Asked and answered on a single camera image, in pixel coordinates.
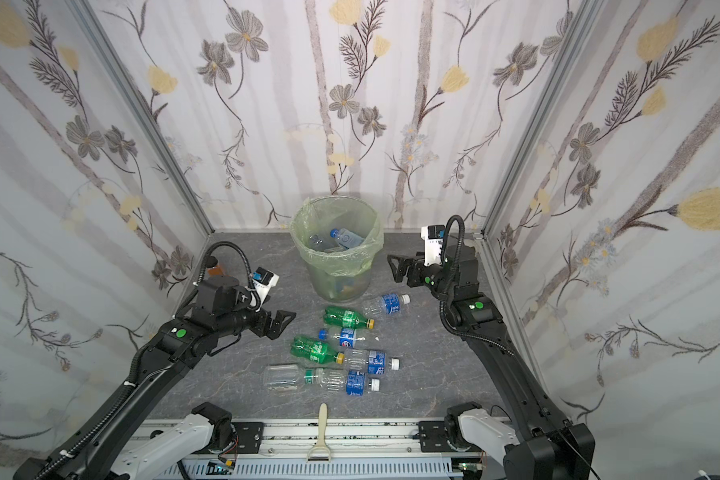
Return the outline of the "clear bottle blue label white cap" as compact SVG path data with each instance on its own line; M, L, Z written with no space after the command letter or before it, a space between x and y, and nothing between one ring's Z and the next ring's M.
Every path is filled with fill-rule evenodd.
M391 316L402 313L410 302L408 294L388 293L365 300L361 311L367 318Z

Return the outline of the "clear bottle green cap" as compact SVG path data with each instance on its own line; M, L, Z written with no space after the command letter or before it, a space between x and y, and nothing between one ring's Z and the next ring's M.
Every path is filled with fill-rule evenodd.
M263 385L271 391L291 391L310 385L314 381L315 369L298 364L270 365L264 369Z

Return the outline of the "clear bottle light blue label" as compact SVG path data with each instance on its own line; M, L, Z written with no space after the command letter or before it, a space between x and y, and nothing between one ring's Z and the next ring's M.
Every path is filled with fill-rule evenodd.
M346 229L341 228L337 229L334 228L330 231L330 236L335 240L335 242L341 246L344 249L353 249L358 246L360 246L365 238Z

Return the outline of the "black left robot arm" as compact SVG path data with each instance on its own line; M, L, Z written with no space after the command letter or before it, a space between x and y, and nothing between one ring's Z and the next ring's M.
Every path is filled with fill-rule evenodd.
M134 355L129 373L118 389L76 433L45 459L29 458L17 479L118 479L118 456L159 401L198 363L222 352L220 339L249 330L275 340L295 313L264 309L265 297L256 290L258 279L270 280L268 270L254 271L243 263L244 280L227 275L208 276L216 250L240 247L227 240L205 251L200 272L188 296L171 320Z

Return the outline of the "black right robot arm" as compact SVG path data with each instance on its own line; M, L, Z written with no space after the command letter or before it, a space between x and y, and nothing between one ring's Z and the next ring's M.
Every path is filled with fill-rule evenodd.
M464 243L465 231L463 218L453 215L424 228L424 251L387 257L395 282L425 287L437 300L443 327L475 353L509 415L504 423L475 402L451 407L444 418L447 444L478 448L507 479L594 477L593 434L557 407L521 357L495 303L480 290L477 256Z

